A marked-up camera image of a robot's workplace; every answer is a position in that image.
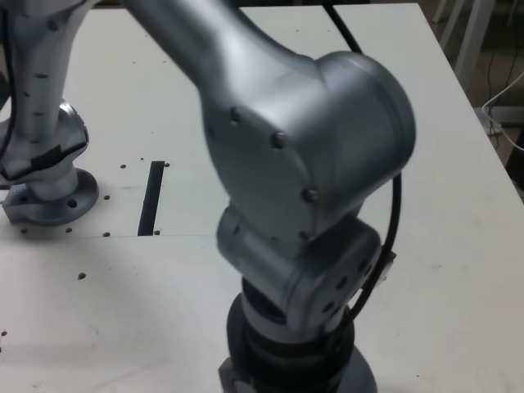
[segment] table leg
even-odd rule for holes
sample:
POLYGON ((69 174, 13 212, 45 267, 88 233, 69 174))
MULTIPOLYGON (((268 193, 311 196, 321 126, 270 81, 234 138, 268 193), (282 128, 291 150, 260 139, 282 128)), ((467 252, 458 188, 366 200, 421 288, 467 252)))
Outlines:
POLYGON ((455 66, 455 75, 464 90, 472 80, 494 6, 495 0, 475 0, 473 3, 472 14, 469 16, 468 27, 455 66))
POLYGON ((447 3, 446 0, 440 0, 439 6, 436 9, 435 16, 433 16, 433 23, 440 23, 442 20, 442 14, 444 13, 445 4, 447 3))
POLYGON ((445 47, 448 46, 449 37, 451 37, 451 34, 453 33, 453 29, 455 25, 457 24, 457 19, 459 18, 459 14, 462 10, 462 7, 464 6, 464 0, 457 0, 453 10, 451 12, 451 16, 449 17, 448 23, 445 25, 444 33, 442 34, 442 37, 440 37, 440 47, 442 50, 445 50, 445 47))

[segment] screw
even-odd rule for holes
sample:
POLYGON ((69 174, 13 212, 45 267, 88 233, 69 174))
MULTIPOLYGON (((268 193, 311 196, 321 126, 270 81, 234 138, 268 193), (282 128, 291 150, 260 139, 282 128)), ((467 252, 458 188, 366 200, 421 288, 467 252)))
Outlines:
POLYGON ((314 188, 305 189, 302 192, 302 198, 308 203, 312 203, 318 200, 318 191, 314 188))
POLYGON ((305 242, 311 242, 313 240, 313 237, 309 235, 306 231, 300 231, 298 236, 305 242))
POLYGON ((285 133, 274 133, 271 135, 271 146, 273 149, 283 149, 288 141, 289 137, 285 133))

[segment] silver cylindrical joint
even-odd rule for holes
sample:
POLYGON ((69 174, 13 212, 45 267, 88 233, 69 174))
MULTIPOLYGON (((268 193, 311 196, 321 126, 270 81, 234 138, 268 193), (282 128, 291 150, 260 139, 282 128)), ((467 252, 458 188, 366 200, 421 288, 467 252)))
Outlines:
POLYGON ((67 197, 76 190, 78 185, 79 177, 73 165, 70 166, 65 176, 58 180, 26 184, 28 191, 40 201, 56 201, 67 197))

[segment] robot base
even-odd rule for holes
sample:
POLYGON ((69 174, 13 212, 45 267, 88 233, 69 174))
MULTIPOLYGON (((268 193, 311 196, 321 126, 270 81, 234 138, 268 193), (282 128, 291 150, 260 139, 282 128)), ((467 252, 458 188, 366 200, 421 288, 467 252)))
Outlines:
POLYGON ((219 368, 224 393, 377 393, 371 368, 354 346, 353 324, 321 352, 310 345, 260 340, 253 333, 239 296, 228 316, 231 358, 219 368))
POLYGON ((98 199, 97 180, 85 170, 77 169, 78 187, 70 195, 56 201, 36 198, 25 184, 12 186, 3 202, 3 209, 12 223, 56 226, 70 223, 85 215, 98 199))

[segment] mounting hole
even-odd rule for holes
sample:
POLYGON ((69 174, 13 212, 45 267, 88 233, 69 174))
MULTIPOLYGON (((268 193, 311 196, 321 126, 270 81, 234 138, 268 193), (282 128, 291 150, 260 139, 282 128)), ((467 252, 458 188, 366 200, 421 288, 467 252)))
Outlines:
POLYGON ((322 312, 326 314, 330 309, 333 308, 334 305, 335 305, 335 302, 334 301, 330 301, 329 303, 327 303, 324 306, 324 308, 322 309, 322 312))
POLYGON ((366 269, 367 264, 368 264, 368 260, 363 259, 362 262, 360 262, 359 267, 357 268, 357 273, 362 273, 364 269, 366 269))
POLYGON ((366 273, 364 273, 364 277, 366 277, 371 272, 372 265, 369 265, 366 269, 366 273))
POLYGON ((240 123, 240 114, 237 108, 231 108, 229 111, 229 120, 232 125, 238 125, 238 123, 240 123))
POLYGON ((333 311, 333 312, 331 313, 331 316, 334 317, 334 316, 335 316, 335 315, 336 315, 340 310, 341 310, 340 307, 336 307, 336 308, 335 308, 335 311, 333 311))
POLYGON ((347 284, 347 277, 344 276, 341 281, 337 284, 337 290, 340 291, 343 287, 345 287, 347 284))

